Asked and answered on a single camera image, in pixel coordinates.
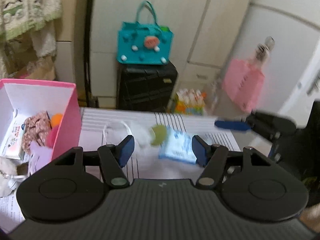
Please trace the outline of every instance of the brown pink fabric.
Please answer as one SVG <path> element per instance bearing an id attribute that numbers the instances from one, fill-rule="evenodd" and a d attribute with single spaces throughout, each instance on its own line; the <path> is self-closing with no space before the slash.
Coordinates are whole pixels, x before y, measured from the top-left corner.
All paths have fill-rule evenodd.
<path id="1" fill-rule="evenodd" d="M 30 143 L 36 141 L 40 146 L 45 145 L 45 140 L 51 130 L 50 119 L 46 111 L 28 117 L 24 124 L 26 132 L 22 137 L 22 149 L 30 154 Z"/>

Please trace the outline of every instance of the blue tissue packet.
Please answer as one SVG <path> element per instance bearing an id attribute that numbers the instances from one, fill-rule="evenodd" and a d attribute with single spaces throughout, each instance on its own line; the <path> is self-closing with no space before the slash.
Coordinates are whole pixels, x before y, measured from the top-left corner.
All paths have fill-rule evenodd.
<path id="1" fill-rule="evenodd" d="M 192 137 L 193 135 L 167 127 L 167 138 L 161 146 L 159 159 L 168 158 L 195 164 L 197 159 L 192 151 Z"/>

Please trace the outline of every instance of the orange ball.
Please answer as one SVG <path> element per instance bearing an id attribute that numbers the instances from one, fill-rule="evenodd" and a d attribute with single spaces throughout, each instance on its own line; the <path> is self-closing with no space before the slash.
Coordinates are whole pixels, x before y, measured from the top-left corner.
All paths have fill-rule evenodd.
<path id="1" fill-rule="evenodd" d="M 50 123 L 51 123 L 51 127 L 55 127 L 58 126 L 61 123 L 63 114 L 55 114 L 51 117 Z"/>

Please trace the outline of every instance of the bag handle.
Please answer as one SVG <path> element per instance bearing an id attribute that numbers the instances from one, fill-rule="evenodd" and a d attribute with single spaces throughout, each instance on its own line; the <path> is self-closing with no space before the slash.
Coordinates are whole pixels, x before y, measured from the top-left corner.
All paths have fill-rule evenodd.
<path id="1" fill-rule="evenodd" d="M 145 5 L 148 5 L 148 7 L 150 8 L 152 16 L 153 16 L 153 19 L 155 21 L 155 25 L 158 25 L 158 23 L 157 23 L 157 15 L 156 15 L 155 9 L 153 8 L 152 4 L 149 1 L 146 1 L 146 0 L 144 0 L 138 7 L 137 15 L 136 15 L 136 22 L 139 23 L 140 12 L 142 11 L 142 9 L 143 9 L 143 7 Z"/>

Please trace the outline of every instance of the ribbed black surface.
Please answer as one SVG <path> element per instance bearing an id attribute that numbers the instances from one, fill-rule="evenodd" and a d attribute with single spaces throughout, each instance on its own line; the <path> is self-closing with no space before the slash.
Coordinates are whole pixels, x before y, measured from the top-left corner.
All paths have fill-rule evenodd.
<path id="1" fill-rule="evenodd" d="M 228 211 L 212 191 L 190 180 L 137 179 L 114 190 L 95 212 L 59 225 L 27 220 L 13 240 L 308 240 L 314 237 L 299 220 L 277 224 L 247 221 Z"/>

